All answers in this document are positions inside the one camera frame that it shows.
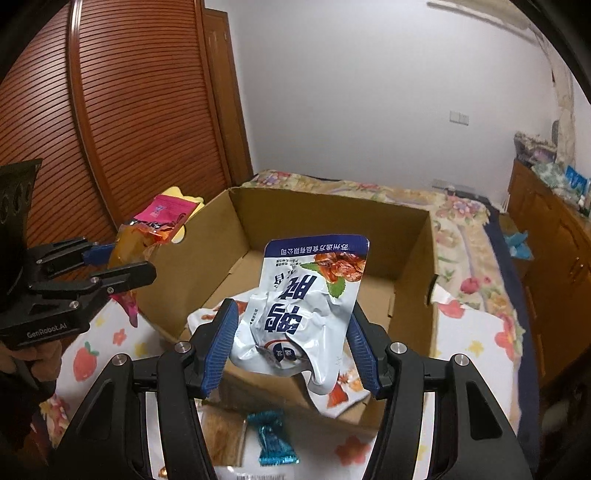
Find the person's left hand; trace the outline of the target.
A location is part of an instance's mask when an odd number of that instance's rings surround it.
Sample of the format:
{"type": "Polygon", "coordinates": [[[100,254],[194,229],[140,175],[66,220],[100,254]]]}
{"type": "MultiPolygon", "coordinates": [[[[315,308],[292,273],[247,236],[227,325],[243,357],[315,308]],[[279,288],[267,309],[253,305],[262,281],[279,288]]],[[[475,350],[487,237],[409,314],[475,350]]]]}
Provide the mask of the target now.
{"type": "Polygon", "coordinates": [[[51,382],[58,378],[61,370],[62,344],[52,341],[18,351],[0,346],[0,370],[6,374],[17,372],[16,361],[31,362],[31,373],[40,382],[51,382]]]}

